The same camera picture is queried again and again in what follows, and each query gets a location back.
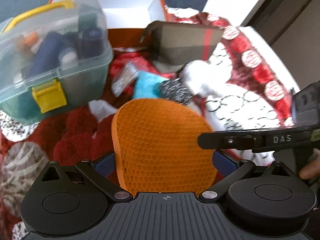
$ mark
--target teal cloth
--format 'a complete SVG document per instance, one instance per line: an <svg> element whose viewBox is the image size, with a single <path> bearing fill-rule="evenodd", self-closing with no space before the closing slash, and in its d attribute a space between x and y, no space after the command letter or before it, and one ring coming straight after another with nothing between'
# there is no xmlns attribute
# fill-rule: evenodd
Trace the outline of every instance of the teal cloth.
<svg viewBox="0 0 320 240"><path fill-rule="evenodd" d="M137 78L132 99L159 98L159 84L168 78L161 77L149 72L140 71Z"/></svg>

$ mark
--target orange textured pad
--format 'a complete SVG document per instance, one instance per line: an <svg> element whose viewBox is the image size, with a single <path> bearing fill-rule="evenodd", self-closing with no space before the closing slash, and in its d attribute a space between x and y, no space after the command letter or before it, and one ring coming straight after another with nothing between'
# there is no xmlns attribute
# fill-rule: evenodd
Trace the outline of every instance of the orange textured pad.
<svg viewBox="0 0 320 240"><path fill-rule="evenodd" d="M188 107L165 99L129 101L112 121L120 186L133 195L139 191L201 193L217 174L213 150L202 150L197 144L203 132L212 130Z"/></svg>

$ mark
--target green plastic container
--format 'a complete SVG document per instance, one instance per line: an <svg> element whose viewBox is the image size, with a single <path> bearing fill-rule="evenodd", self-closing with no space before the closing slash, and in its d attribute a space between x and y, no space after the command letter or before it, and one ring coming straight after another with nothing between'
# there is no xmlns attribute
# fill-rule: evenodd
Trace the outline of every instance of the green plastic container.
<svg viewBox="0 0 320 240"><path fill-rule="evenodd" d="M99 99L113 58L107 33L97 0L48 4L2 24L0 109L32 124Z"/></svg>

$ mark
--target crosshair symbol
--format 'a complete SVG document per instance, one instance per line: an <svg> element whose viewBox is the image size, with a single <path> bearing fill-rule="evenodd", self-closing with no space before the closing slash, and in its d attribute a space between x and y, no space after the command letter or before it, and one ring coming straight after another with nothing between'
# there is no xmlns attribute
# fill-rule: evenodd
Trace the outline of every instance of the crosshair symbol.
<svg viewBox="0 0 320 240"><path fill-rule="evenodd" d="M169 199L172 199L172 197L170 197L169 195L165 195L165 196L163 197L163 199L166 200L166 201L168 201Z"/></svg>

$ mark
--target yellow handle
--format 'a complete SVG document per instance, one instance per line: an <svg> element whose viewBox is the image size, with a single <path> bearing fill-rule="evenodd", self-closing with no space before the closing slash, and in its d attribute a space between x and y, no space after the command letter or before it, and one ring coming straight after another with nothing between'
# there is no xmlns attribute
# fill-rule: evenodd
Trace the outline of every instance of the yellow handle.
<svg viewBox="0 0 320 240"><path fill-rule="evenodd" d="M63 0L63 1L59 1L59 2L55 2L55 3L49 3L46 4L44 6L32 9L30 11L24 12L20 15L18 15L17 17L15 17L6 27L6 29L4 30L4 32L9 31L10 29L12 29L13 27L15 27L20 21L25 20L29 17L32 17L33 15L39 14L39 13L43 13L46 11L50 11L56 8L60 8L60 7L64 7L65 9L69 9L69 8L73 8L75 7L75 3L72 0Z"/></svg>

